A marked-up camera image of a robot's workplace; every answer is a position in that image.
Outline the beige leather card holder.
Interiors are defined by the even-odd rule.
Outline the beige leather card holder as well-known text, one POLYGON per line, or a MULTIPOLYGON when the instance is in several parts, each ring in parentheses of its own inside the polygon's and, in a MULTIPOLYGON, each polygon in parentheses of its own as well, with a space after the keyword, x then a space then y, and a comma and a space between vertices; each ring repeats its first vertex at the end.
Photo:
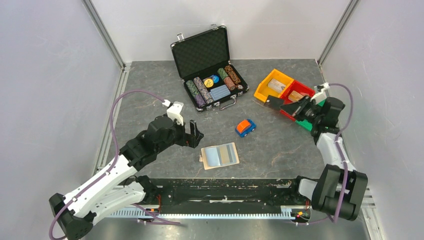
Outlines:
POLYGON ((200 150, 199 161, 205 170, 222 168, 240 163, 234 142, 203 147, 200 150))

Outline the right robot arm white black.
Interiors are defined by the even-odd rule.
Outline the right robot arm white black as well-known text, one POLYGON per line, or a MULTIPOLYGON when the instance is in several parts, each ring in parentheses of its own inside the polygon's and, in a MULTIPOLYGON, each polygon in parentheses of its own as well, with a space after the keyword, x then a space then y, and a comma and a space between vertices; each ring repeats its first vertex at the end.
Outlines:
POLYGON ((368 177, 350 163, 338 128, 338 118, 345 104, 328 97, 322 106, 305 96, 293 103, 282 104, 279 109, 296 120, 312 123, 310 131, 314 143, 324 160, 325 167, 318 180, 298 176, 295 187, 289 189, 289 199, 295 204, 310 200, 313 210, 336 218, 354 221, 361 208, 368 177))

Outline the black card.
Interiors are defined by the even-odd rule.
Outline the black card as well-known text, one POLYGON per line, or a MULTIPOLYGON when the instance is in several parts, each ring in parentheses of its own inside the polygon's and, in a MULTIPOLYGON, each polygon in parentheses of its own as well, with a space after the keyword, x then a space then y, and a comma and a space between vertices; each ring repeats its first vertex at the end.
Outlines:
POLYGON ((276 96, 268 95, 265 100, 264 106, 275 111, 280 111, 284 105, 285 100, 276 96))

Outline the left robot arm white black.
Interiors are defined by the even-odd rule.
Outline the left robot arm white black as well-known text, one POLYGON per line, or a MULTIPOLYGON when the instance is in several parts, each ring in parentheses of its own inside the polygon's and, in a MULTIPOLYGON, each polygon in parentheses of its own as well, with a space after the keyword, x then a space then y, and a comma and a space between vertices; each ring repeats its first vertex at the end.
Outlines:
POLYGON ((106 167, 83 185, 65 195, 56 193, 49 199, 54 214, 50 227, 53 229, 58 224, 68 240, 85 236, 94 225, 89 221, 94 216, 90 208, 107 191, 155 161, 159 153, 172 145, 191 148, 199 145, 204 134, 194 120, 189 123, 190 132, 187 133, 185 123, 178 123, 166 115, 156 117, 146 130, 129 140, 106 167))

